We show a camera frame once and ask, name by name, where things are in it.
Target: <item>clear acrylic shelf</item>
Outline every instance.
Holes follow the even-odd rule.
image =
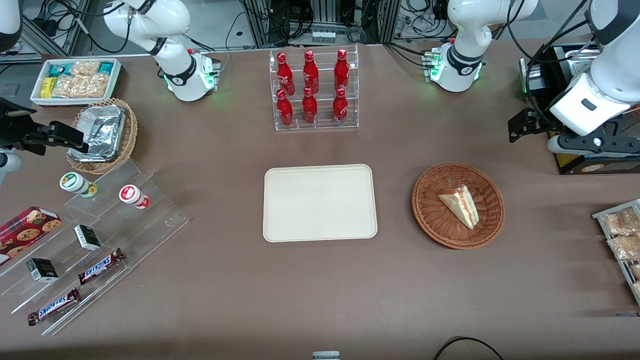
[[[344,125],[337,126],[333,123],[333,100],[335,98],[335,89],[333,87],[333,67],[337,60],[338,49],[347,51],[347,62],[349,63],[349,85],[346,90],[346,99],[349,103],[347,107],[347,120]],[[314,58],[318,65],[320,77],[320,91],[315,95],[318,103],[318,118],[314,125],[305,122],[302,109],[302,99],[304,98],[303,89],[305,87],[302,69],[305,66],[304,51],[306,49],[286,49],[271,50],[269,54],[269,78],[271,80],[271,100],[273,103],[273,118],[277,131],[295,131],[295,130],[314,130],[314,129],[345,129],[358,127],[360,125],[358,100],[359,78],[358,78],[358,47],[342,46],[342,47],[315,47]],[[284,127],[278,116],[278,108],[276,103],[278,98],[276,92],[280,88],[278,83],[278,62],[275,56],[284,52],[287,55],[287,63],[293,71],[293,83],[296,86],[296,93],[289,96],[289,101],[293,106],[293,126]]]
[[[151,174],[133,160],[110,170],[96,183],[96,196],[85,199],[76,195],[65,204],[66,210],[62,212],[67,214],[65,220],[71,221],[65,222],[61,230],[22,256],[0,277],[3,304],[12,314],[24,317],[25,326],[30,313],[78,288],[82,300],[37,324],[34,328],[41,335],[60,331],[189,221],[162,194],[151,180]],[[138,186],[151,198],[151,205],[136,209],[120,201],[118,192],[126,184]],[[92,252],[80,247],[74,233],[77,224],[93,228],[102,243],[100,250]],[[117,248],[121,248],[126,258],[81,286],[77,275]],[[50,259],[60,278],[50,283],[35,282],[25,264],[29,258]]]

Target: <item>white robotic arm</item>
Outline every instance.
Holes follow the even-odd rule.
[[[104,12],[121,3],[119,0],[108,3]],[[124,3],[131,8],[120,7],[105,15],[104,22],[115,35],[128,36],[156,59],[169,89],[178,99],[195,101],[216,88],[212,60],[202,54],[191,54],[179,37],[186,34],[191,25],[191,16],[182,1],[128,0]]]
[[[602,53],[550,109],[580,136],[640,102],[640,1],[592,0],[588,17]]]
[[[0,52],[11,49],[22,33],[22,16],[18,0],[0,0]]]
[[[451,92],[462,92],[471,87],[477,79],[481,62],[492,41],[489,25],[507,22],[509,7],[510,21],[531,15],[538,0],[451,0],[447,7],[449,20],[458,27],[458,35],[453,44],[436,47],[429,72],[429,80]]]

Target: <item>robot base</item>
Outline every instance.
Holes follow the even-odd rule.
[[[191,55],[196,60],[196,71],[185,85],[177,86],[164,77],[166,84],[173,94],[182,101],[196,101],[210,91],[218,89],[220,82],[220,62],[213,62],[202,54]]]
[[[424,77],[427,82],[434,82],[444,90],[463,92],[470,88],[471,84],[478,79],[482,64],[478,65],[476,71],[469,75],[458,74],[458,71],[447,61],[446,54],[450,47],[451,44],[434,47],[431,50],[430,58],[422,56],[422,64],[433,67],[432,69],[424,69]]]

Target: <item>white tray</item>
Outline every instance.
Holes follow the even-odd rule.
[[[73,98],[73,99],[64,99],[64,98],[43,98],[40,97],[40,91],[42,90],[42,83],[44,79],[49,75],[49,71],[51,67],[54,65],[60,65],[64,63],[72,63],[77,60],[83,61],[100,61],[100,62],[108,62],[113,63],[113,68],[111,69],[111,73],[109,74],[109,81],[107,82],[107,88],[104,91],[104,95],[102,97],[82,97],[82,98]],[[115,58],[65,58],[65,59],[54,59],[47,60],[42,64],[42,68],[40,69],[40,74],[38,75],[38,79],[36,80],[36,85],[33,86],[33,91],[31,92],[31,101],[43,107],[48,106],[77,106],[77,105],[87,105],[93,104],[99,101],[107,101],[113,95],[113,90],[116,87],[116,83],[118,81],[118,75],[120,74],[121,64]]]
[[[377,232],[367,165],[272,168],[264,175],[267,241],[368,239]]]

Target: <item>cookie box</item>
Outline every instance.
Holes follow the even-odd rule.
[[[101,63],[112,63],[113,67],[111,68],[111,72],[109,73],[109,81],[107,82],[107,88],[102,97],[80,97],[80,98],[55,98],[55,97],[42,97],[40,95],[40,91],[42,90],[42,86],[45,84],[45,79],[49,77],[51,69],[55,66],[73,63],[76,60],[82,61],[99,61]],[[120,75],[120,69],[122,65],[115,58],[66,58],[66,59],[53,59],[47,60],[42,64],[42,69],[40,69],[40,74],[38,75],[38,79],[36,80],[36,84],[33,87],[33,91],[31,92],[31,101],[40,105],[43,108],[46,107],[65,107],[65,106],[84,106],[87,104],[93,104],[99,101],[107,101],[113,95],[113,92],[116,88],[116,83],[118,81],[118,76]]]
[[[15,258],[60,224],[62,222],[57,214],[30,206],[7,223],[0,225],[0,265]]]

